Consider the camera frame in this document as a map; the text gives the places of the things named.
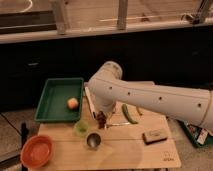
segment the green tray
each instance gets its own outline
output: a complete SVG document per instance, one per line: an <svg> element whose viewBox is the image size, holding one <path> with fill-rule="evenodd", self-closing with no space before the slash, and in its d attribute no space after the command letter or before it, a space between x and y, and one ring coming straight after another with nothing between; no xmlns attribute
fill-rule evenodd
<svg viewBox="0 0 213 171"><path fill-rule="evenodd" d="M81 118L83 78L54 78L45 83L35 115L37 122L76 122ZM69 98L76 98L79 107L67 107Z"/></svg>
<svg viewBox="0 0 213 171"><path fill-rule="evenodd" d="M194 147L201 148L201 147L213 145L213 137L211 137L211 136L208 135L208 137L206 138L205 143L203 145L199 144L197 142L196 138L194 137L194 135L189 131L187 125L184 122L181 122L181 121L179 121L179 124L181 125L181 127L184 130L186 136L189 138L189 140L194 145Z"/></svg>

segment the red bowl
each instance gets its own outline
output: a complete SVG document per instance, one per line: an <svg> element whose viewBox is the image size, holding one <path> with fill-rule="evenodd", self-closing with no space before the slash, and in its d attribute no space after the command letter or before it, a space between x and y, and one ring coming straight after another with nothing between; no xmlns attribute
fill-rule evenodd
<svg viewBox="0 0 213 171"><path fill-rule="evenodd" d="M27 168L36 169L45 165L52 156L52 140L46 135L31 137L21 150L21 162Z"/></svg>

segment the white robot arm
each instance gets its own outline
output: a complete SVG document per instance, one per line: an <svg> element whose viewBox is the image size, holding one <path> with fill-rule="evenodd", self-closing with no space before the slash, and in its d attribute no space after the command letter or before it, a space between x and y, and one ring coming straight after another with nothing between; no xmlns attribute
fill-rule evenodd
<svg viewBox="0 0 213 171"><path fill-rule="evenodd" d="M212 91L140 85L122 81L121 77L121 67L108 61L89 80L88 87L98 109L110 112L115 102L121 101L213 130Z"/></svg>

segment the tile floor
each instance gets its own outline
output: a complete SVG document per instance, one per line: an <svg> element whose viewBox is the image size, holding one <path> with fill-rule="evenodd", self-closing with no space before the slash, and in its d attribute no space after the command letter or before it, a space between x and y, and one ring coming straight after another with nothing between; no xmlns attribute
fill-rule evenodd
<svg viewBox="0 0 213 171"><path fill-rule="evenodd" d="M39 124L34 122L35 109L27 109L20 111L11 111L1 113L0 115L0 156L11 151L19 150L21 147L21 139L19 133L11 127L4 117L11 122L20 132L20 125L26 122L30 130L29 137L35 135L38 131ZM196 149L189 142L183 130L177 121L169 119L169 126L175 140L178 153L182 162L182 167L178 169L169 169L170 171L212 171L213 170L213 146ZM14 171L21 170L20 163L8 165L8 168L0 170Z"/></svg>

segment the small green cup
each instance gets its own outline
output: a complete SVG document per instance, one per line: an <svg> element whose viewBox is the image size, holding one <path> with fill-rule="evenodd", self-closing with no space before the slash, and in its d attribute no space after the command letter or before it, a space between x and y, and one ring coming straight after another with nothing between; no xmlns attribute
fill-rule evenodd
<svg viewBox="0 0 213 171"><path fill-rule="evenodd" d="M74 132L79 137L85 137L87 135L89 125L86 121L80 120L74 125Z"/></svg>

